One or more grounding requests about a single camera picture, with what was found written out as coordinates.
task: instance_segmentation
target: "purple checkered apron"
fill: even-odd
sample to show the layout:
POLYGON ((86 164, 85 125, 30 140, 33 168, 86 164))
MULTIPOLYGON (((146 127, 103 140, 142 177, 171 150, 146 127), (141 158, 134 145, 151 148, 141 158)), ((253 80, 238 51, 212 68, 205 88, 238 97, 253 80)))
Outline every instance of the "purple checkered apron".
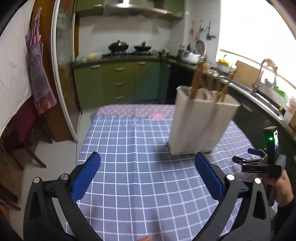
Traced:
POLYGON ((49 85, 45 69, 42 63, 42 53, 44 44, 40 41, 39 34, 41 8, 35 16, 33 29, 26 35, 26 45, 30 57, 30 85, 34 104, 39 114, 57 104, 57 100, 49 85))

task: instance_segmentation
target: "frying pan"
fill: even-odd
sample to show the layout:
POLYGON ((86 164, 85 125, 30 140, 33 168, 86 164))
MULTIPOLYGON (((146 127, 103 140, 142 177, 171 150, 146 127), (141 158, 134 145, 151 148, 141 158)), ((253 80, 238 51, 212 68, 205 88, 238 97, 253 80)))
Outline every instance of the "frying pan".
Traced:
POLYGON ((146 52, 146 51, 149 51, 152 47, 151 46, 139 46, 139 45, 136 45, 134 46, 134 48, 138 51, 141 51, 141 52, 146 52))
POLYGON ((120 42, 120 40, 117 40, 117 42, 111 43, 108 46, 108 49, 110 49, 112 52, 117 51, 126 51, 128 49, 128 44, 125 42, 120 42))
POLYGON ((135 45, 134 48, 135 48, 137 51, 140 51, 140 52, 147 52, 147 51, 149 51, 152 47, 146 45, 146 41, 144 40, 144 41, 141 43, 141 45, 135 45))

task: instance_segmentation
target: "blue checkered tablecloth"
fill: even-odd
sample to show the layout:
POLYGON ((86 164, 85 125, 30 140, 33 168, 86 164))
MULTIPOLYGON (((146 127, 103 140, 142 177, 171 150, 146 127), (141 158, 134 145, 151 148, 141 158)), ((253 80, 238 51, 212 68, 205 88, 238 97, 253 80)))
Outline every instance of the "blue checkered tablecloth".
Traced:
MULTIPOLYGON (((77 164, 96 151, 101 166, 83 199, 77 202, 104 241, 134 241, 153 234, 153 241, 192 240, 217 206, 194 166, 194 155, 170 154, 168 138, 173 117, 96 116, 77 164)), ((245 180, 233 156, 250 159, 252 145, 230 122, 219 144, 206 153, 225 174, 245 180)), ((235 220, 238 200, 222 234, 235 220)))

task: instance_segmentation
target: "range hood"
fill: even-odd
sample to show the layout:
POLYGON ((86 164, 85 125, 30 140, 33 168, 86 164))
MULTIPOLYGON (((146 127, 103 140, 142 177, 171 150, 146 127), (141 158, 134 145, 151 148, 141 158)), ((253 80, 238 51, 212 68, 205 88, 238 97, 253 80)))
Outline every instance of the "range hood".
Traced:
POLYGON ((172 12, 155 8, 152 0, 106 0, 103 15, 156 18, 166 14, 172 14, 172 12))

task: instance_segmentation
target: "metal screw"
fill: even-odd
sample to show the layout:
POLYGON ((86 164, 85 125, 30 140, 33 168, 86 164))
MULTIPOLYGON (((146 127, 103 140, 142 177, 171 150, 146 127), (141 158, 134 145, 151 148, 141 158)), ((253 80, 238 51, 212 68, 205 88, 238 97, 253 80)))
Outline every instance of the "metal screw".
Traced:
POLYGON ((60 176, 60 179, 62 179, 62 180, 67 180, 68 177, 69 177, 69 175, 68 175, 67 173, 64 173, 64 174, 62 174, 62 175, 60 176))
POLYGON ((255 178, 254 181, 255 181, 257 184, 260 184, 260 183, 261 183, 261 179, 260 179, 260 178, 255 178))
POLYGON ((232 174, 227 174, 226 178, 230 181, 233 181, 234 180, 234 175, 232 174))
POLYGON ((40 182, 40 178, 38 178, 38 177, 34 178, 33 182, 34 183, 39 183, 40 182))

